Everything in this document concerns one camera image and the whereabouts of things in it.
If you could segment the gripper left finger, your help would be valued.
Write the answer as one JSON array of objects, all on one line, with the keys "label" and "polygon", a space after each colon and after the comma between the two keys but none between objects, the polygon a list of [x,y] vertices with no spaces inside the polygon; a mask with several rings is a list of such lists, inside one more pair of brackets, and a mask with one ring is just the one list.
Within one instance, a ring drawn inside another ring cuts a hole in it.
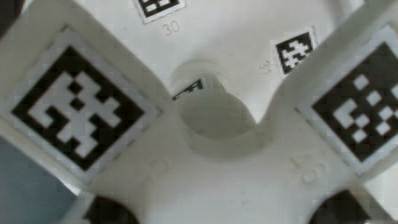
[{"label": "gripper left finger", "polygon": [[126,206],[110,198],[81,192],[58,224],[140,224]]}]

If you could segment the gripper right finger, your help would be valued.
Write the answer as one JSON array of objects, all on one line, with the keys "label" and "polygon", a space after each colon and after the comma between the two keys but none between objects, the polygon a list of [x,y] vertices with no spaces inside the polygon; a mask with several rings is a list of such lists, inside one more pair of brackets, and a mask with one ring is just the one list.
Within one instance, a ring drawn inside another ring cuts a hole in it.
[{"label": "gripper right finger", "polygon": [[307,224],[398,224],[362,187],[341,188],[312,209]]}]

